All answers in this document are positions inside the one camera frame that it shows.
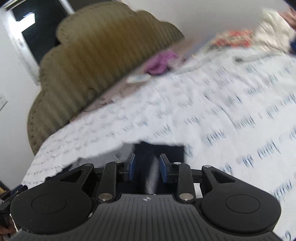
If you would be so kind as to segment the white quilt with blue script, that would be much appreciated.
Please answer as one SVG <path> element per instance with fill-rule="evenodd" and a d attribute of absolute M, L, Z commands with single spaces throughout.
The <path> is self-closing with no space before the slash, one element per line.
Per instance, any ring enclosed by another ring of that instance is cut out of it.
<path fill-rule="evenodd" d="M 275 233 L 295 239 L 294 55 L 225 48 L 141 84 L 120 82 L 44 141 L 23 184 L 141 141 L 182 145 L 192 168 L 211 165 L 270 193 L 281 204 Z"/>

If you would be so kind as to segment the purple cloth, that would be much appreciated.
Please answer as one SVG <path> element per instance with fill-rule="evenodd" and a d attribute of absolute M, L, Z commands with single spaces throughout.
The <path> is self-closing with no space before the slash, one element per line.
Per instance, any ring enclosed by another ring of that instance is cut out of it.
<path fill-rule="evenodd" d="M 178 55 L 171 50 L 166 50 L 151 57 L 144 65 L 144 73 L 151 76 L 158 76 L 166 73 L 169 68 L 169 62 L 176 60 Z"/>

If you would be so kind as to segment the navy and grey sweater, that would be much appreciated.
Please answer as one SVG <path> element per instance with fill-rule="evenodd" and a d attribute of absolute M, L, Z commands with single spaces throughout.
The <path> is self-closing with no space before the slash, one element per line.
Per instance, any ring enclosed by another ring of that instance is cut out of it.
<path fill-rule="evenodd" d="M 174 192 L 173 184 L 165 184 L 160 173 L 159 157 L 166 155 L 171 163 L 184 162 L 183 145 L 152 145 L 146 142 L 136 144 L 123 143 L 119 148 L 98 154 L 93 157 L 78 158 L 74 163 L 66 165 L 56 175 L 73 170 L 83 164 L 93 164 L 95 168 L 103 168 L 109 162 L 122 161 L 128 163 L 132 155 L 135 155 L 135 172 L 132 187 L 124 185 L 128 193 L 138 194 L 170 194 Z"/>

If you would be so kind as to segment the red patterned cloth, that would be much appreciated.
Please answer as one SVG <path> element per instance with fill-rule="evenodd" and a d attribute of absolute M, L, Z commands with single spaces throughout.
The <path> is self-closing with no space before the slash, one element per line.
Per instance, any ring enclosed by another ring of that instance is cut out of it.
<path fill-rule="evenodd" d="M 222 47 L 250 47 L 252 44 L 253 30 L 225 31 L 217 34 L 210 42 L 212 48 Z"/>

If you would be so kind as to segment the cream puffy blanket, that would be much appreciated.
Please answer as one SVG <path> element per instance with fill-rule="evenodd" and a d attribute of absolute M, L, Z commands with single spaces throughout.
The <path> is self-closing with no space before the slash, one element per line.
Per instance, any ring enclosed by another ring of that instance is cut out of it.
<path fill-rule="evenodd" d="M 263 9 L 252 35 L 252 47 L 266 52 L 289 54 L 295 30 L 273 9 Z"/>

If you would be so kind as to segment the olive upholstered headboard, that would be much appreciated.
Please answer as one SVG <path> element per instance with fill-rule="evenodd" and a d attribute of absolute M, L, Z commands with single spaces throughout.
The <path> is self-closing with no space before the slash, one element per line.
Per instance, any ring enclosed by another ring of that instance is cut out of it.
<path fill-rule="evenodd" d="M 116 1 L 86 6 L 57 27 L 59 45 L 40 62 L 41 91 L 28 115 L 33 153 L 90 102 L 184 35 Z"/>

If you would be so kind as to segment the white wall socket left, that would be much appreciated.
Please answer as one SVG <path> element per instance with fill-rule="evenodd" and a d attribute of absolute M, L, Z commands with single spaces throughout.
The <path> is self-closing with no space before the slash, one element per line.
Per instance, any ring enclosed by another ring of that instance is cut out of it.
<path fill-rule="evenodd" d="M 5 98 L 5 96 L 1 93 L 0 94 L 0 111 L 4 108 L 4 106 L 7 103 L 7 99 Z"/>

